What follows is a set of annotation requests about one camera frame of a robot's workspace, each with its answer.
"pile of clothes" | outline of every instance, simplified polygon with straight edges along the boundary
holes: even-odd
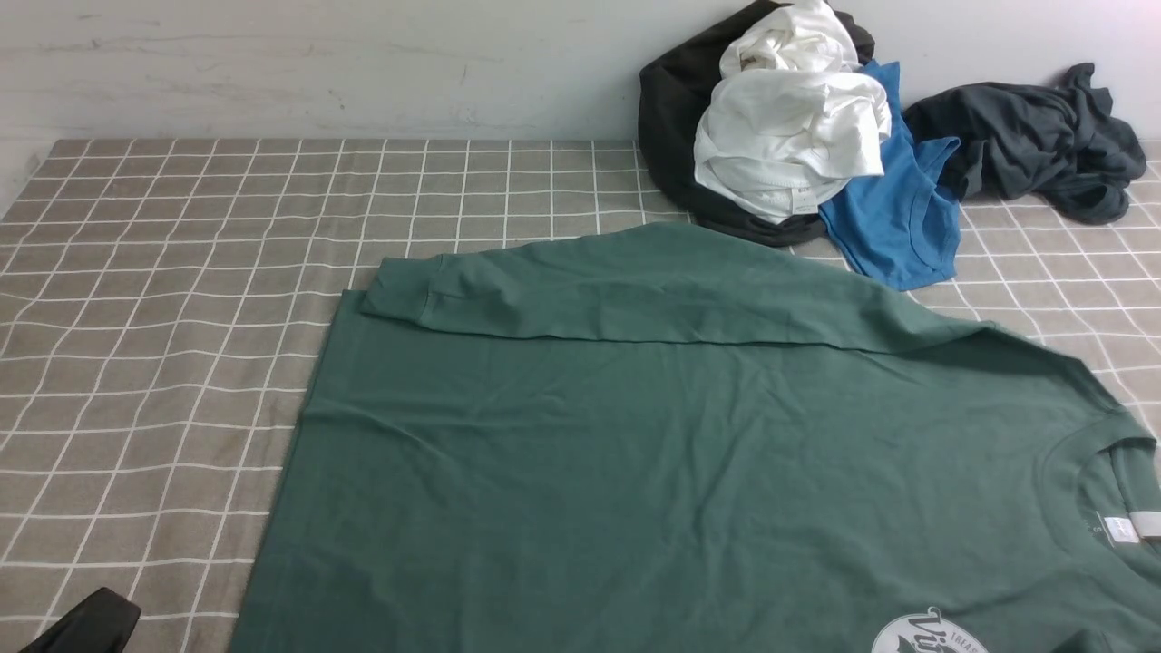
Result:
[[[974,84],[906,110],[900,66],[823,0],[757,0],[641,71],[639,137],[662,192],[711,229],[770,246],[828,234],[851,266],[911,289],[954,277],[959,201],[1044,196],[1124,216],[1145,173],[1093,64],[1055,87]]]

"size label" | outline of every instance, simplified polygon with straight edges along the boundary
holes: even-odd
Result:
[[[791,188],[791,213],[794,215],[819,213],[819,199],[812,188]]]
[[[1140,536],[1137,534],[1137,529],[1133,528],[1132,519],[1126,517],[1105,517],[1104,525],[1109,529],[1109,537],[1112,538],[1112,541],[1125,544],[1139,544],[1141,541]]]

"black object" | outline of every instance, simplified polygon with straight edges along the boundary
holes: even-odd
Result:
[[[1145,174],[1133,128],[1112,117],[1108,88],[1093,88],[1093,64],[1073,66],[1059,86],[972,84],[920,100],[903,113],[916,141],[962,143],[939,184],[964,199],[1043,195],[1061,214],[1089,224],[1128,210],[1125,187]]]
[[[121,653],[140,613],[128,598],[102,587],[20,653]]]
[[[692,213],[698,224],[772,247],[817,238],[825,225],[817,215],[796,215],[773,224],[699,185],[693,179],[693,141],[711,93],[721,81],[717,65],[726,48],[781,6],[757,0],[641,69],[637,113],[641,153],[657,188]],[[850,14],[836,14],[854,41],[859,63],[866,64],[874,56],[874,38]]]

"clothing tag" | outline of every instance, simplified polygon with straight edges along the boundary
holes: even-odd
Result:
[[[819,199],[810,188],[791,188],[791,214],[809,215],[819,213]]]
[[[1105,517],[1104,525],[1109,528],[1109,537],[1113,541],[1127,544],[1138,544],[1141,541],[1132,519],[1125,517]]]
[[[1146,539],[1161,538],[1161,512],[1141,510],[1130,512],[1128,518],[1137,529],[1137,533]]]

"bed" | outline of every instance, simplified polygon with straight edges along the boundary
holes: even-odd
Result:
[[[1124,220],[968,202],[958,277],[911,295],[1083,359],[1156,435],[1145,146]],[[0,221],[0,644],[107,586],[129,651],[225,651],[339,293],[383,257],[686,220],[627,141],[58,142]]]

